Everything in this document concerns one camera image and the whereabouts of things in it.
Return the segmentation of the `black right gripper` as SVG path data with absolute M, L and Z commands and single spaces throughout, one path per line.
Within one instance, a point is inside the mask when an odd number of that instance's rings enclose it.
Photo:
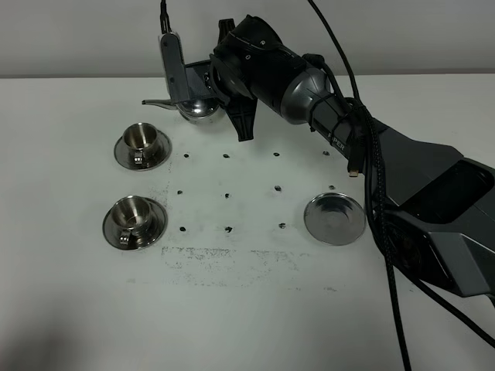
M 238 141 L 254 139 L 258 100 L 281 110 L 286 88 L 286 53 L 274 29 L 248 15 L 228 32 L 210 55 L 217 91 Z

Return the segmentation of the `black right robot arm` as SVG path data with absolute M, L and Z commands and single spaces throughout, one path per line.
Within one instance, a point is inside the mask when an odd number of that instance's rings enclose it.
M 413 278 L 461 297 L 494 293 L 494 170 L 448 145 L 416 141 L 345 97 L 323 58 L 285 47 L 263 19 L 219 23 L 211 88 L 239 139 L 257 103 L 308 124 L 365 177 L 380 250 Z

